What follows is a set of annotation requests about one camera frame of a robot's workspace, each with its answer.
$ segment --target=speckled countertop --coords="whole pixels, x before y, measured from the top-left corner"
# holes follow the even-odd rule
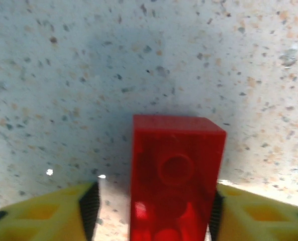
[[[298,0],[0,0],[0,207],[105,174],[125,240],[134,113],[208,117],[221,179],[298,205]]]

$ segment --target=red lego brick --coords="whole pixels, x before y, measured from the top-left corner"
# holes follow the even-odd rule
[[[135,115],[130,241],[202,241],[226,132],[206,118]]]

